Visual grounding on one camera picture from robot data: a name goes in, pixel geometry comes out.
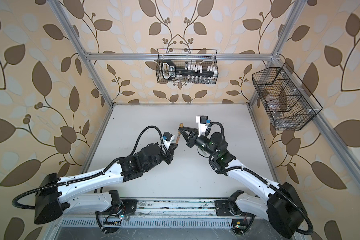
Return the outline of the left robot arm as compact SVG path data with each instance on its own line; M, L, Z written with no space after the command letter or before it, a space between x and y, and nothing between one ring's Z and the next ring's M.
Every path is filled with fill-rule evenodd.
M73 212L104 212L121 206L118 191L93 194L100 187L121 184L141 177L161 162L170 164L177 144L164 147L149 144L134 155L114 160L105 169L89 173L58 178L56 173L47 175L42 181L35 198L36 225L42 225Z

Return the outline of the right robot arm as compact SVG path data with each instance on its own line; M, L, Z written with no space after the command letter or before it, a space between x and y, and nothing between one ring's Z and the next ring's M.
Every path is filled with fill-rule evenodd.
M243 184L255 195L243 191L231 195L231 213L250 213L267 220L280 235L290 239L294 233L309 236L314 232L299 195L289 183L277 183L262 177L247 168L228 151L223 129L208 137L199 129L182 127L179 132L187 146L198 147L209 154L209 165L219 175L224 175Z

